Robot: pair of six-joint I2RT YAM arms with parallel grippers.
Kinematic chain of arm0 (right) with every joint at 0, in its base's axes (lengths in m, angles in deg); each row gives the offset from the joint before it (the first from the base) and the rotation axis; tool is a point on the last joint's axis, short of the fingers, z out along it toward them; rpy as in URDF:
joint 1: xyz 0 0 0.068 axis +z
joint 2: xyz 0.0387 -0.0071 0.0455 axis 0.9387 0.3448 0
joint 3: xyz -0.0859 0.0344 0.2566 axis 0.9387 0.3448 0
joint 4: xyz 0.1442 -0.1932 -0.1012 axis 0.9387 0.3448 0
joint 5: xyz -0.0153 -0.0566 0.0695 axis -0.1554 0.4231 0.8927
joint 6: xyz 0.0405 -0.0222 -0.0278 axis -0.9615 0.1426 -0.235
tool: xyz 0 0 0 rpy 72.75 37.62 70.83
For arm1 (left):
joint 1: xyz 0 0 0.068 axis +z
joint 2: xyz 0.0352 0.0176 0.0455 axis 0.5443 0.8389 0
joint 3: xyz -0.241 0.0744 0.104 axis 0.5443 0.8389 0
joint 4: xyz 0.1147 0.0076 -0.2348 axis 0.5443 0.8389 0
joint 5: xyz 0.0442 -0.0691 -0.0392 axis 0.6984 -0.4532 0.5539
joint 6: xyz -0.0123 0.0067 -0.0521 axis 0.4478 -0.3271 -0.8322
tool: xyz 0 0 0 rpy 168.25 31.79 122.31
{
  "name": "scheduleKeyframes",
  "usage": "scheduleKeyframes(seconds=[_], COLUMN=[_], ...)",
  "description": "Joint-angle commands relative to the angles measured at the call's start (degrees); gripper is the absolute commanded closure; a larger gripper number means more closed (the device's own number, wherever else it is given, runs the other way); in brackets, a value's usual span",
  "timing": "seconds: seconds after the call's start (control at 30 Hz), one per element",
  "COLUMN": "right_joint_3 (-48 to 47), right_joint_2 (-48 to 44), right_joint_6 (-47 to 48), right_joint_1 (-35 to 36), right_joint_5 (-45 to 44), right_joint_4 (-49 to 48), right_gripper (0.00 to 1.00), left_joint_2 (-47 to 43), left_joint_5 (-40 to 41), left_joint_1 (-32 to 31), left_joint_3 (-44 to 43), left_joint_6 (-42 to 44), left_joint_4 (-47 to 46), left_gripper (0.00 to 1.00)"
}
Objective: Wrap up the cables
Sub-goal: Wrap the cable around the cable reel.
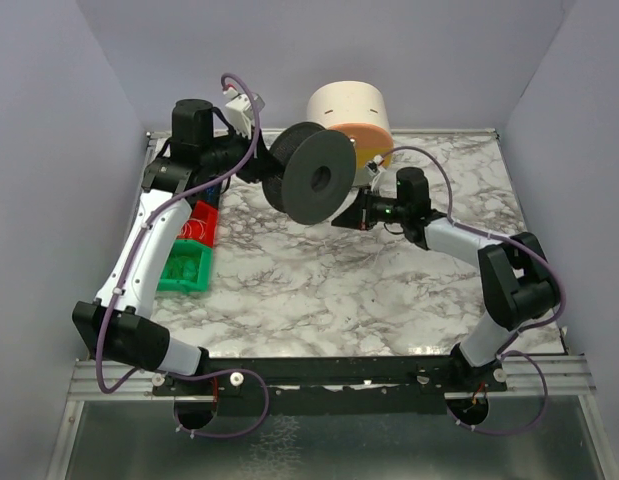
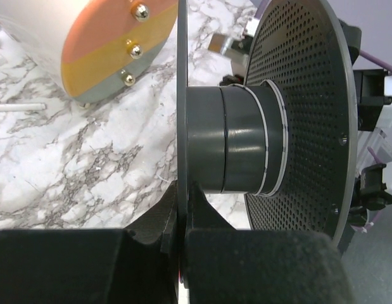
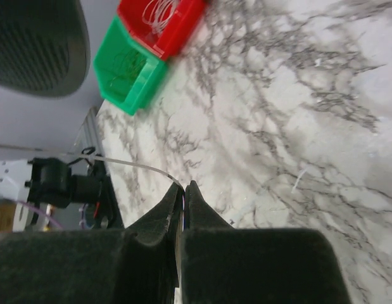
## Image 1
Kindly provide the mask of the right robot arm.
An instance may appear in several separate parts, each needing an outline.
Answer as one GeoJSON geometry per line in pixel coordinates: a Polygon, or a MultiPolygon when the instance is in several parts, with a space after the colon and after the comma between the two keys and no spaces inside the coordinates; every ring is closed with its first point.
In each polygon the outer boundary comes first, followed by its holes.
{"type": "Polygon", "coordinates": [[[479,270],[485,313],[473,331],[452,349],[464,369],[493,363],[503,347],[530,320],[559,304],[538,239],[529,232],[512,237],[468,230],[431,206],[422,169],[396,174],[397,196],[382,197],[368,187],[331,224],[366,231],[378,223],[397,224],[410,243],[449,255],[479,270]]]}

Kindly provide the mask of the black cable spool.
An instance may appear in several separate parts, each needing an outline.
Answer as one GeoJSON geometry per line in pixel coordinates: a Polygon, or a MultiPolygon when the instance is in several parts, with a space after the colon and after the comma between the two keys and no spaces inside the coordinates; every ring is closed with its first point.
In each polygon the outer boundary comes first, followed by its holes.
{"type": "Polygon", "coordinates": [[[344,133],[314,122],[284,130],[269,152],[282,170],[262,181],[271,207],[301,225],[333,215],[353,187],[356,153],[344,133]]]}

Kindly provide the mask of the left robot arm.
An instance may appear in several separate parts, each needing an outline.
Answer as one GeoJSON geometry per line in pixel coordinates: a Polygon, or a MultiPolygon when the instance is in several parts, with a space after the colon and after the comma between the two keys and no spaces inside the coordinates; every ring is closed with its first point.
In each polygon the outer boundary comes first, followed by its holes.
{"type": "Polygon", "coordinates": [[[226,90],[224,109],[185,99],[172,111],[172,134],[146,167],[131,231],[105,284],[79,301],[72,321],[89,353],[137,369],[199,375],[208,355],[172,338],[150,316],[172,245],[206,190],[238,174],[257,182],[274,170],[257,117],[259,95],[226,90]]]}

